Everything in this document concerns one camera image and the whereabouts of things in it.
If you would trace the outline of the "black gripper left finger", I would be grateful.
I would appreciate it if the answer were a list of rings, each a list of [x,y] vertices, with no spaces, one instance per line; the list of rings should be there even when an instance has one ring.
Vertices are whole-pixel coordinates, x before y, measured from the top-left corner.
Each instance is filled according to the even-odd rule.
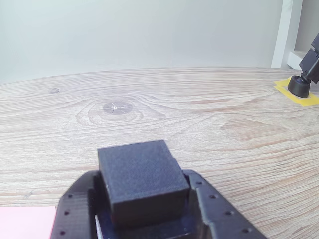
[[[101,173],[84,173],[60,198],[51,238],[113,239],[108,202]]]

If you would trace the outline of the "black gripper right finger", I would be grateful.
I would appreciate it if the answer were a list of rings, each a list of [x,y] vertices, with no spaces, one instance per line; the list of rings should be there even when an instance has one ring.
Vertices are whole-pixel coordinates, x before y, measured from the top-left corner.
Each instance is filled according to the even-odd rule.
[[[199,173],[183,172],[190,185],[187,205],[192,216],[193,239],[266,238]]]

